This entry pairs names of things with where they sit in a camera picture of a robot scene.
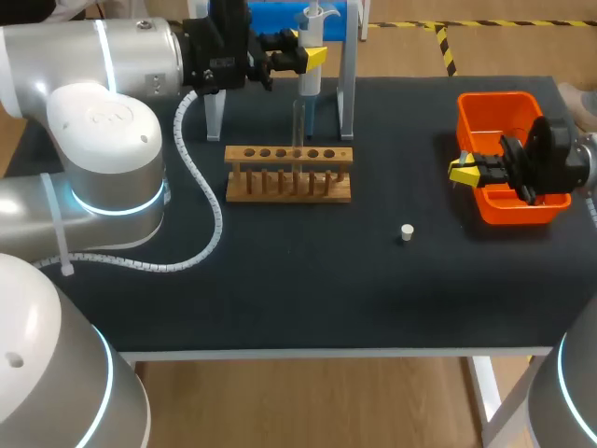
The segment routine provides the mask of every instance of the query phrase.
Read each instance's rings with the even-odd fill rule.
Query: test tube
[[[292,104],[292,157],[302,156],[303,143],[305,139],[305,102],[295,100]],[[300,163],[292,164],[292,171],[301,173]]]

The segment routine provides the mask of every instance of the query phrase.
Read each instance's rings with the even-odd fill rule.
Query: yellow and black tape
[[[437,26],[597,26],[597,21],[378,21],[369,24],[369,28],[427,28]]]
[[[458,70],[456,70],[456,63],[454,63],[454,57],[451,54],[450,45],[448,45],[448,33],[446,33],[446,30],[447,28],[445,26],[436,26],[437,42],[439,44],[439,49],[441,49],[441,54],[444,57],[444,65],[448,71],[448,76],[457,77]]]

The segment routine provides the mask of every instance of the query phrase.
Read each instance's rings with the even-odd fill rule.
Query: orange plastic bin
[[[502,155],[500,136],[518,138],[524,145],[537,117],[537,101],[525,91],[464,93],[458,97],[460,149]],[[547,224],[571,203],[570,194],[537,196],[536,205],[521,201],[508,184],[473,189],[483,220],[493,225]]]

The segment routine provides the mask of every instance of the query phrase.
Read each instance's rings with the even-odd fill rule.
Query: white table frame
[[[543,357],[550,347],[522,348],[345,348],[196,350],[180,352],[123,352],[133,367],[137,362],[208,361],[233,359],[321,359],[368,357],[466,357],[473,380],[484,448],[507,448],[527,425],[527,395]],[[537,358],[502,402],[491,357],[536,356]]]

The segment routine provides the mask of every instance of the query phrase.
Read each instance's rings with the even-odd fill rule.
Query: table leg
[[[470,357],[468,366],[482,423],[484,448],[507,448],[526,425],[526,400],[529,387],[542,357],[537,357],[522,375],[504,402],[501,401],[490,357]]]

